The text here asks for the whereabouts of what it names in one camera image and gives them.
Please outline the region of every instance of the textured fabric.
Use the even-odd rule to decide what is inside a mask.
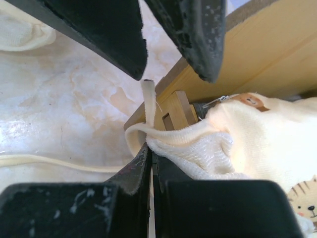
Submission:
[[[302,218],[313,222],[307,223],[305,219],[299,218],[308,231],[314,232],[310,237],[317,238],[317,176],[314,175],[310,181],[296,184],[287,194],[294,211]]]
[[[142,89],[146,123],[126,131],[134,155],[146,140],[193,179],[268,179],[286,193],[317,172],[312,138],[317,134],[317,98],[287,102],[254,93],[233,95],[197,124],[158,131],[153,128],[153,82],[142,82]],[[296,217],[307,237],[314,231],[312,221]]]
[[[55,30],[0,0],[0,50],[26,51],[51,44]]]

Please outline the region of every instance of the white towel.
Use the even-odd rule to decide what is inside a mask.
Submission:
[[[197,124],[158,131],[153,128],[154,83],[144,81],[142,89],[146,123],[126,131],[133,155],[146,140],[193,179],[268,179],[286,193],[317,174],[317,98],[291,103],[254,93],[235,95]],[[314,231],[312,221],[297,218],[305,235]]]
[[[51,44],[55,30],[0,0],[0,50],[26,51]]]

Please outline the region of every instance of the wooden board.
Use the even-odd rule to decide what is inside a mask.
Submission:
[[[185,92],[175,91],[157,107],[154,127],[157,130],[180,130],[195,124],[198,119],[193,109]]]
[[[185,59],[156,86],[157,101],[177,90],[190,103],[258,92],[284,98],[317,88],[317,0],[251,0],[226,18],[222,69],[203,82]],[[144,121],[144,106],[125,124]]]

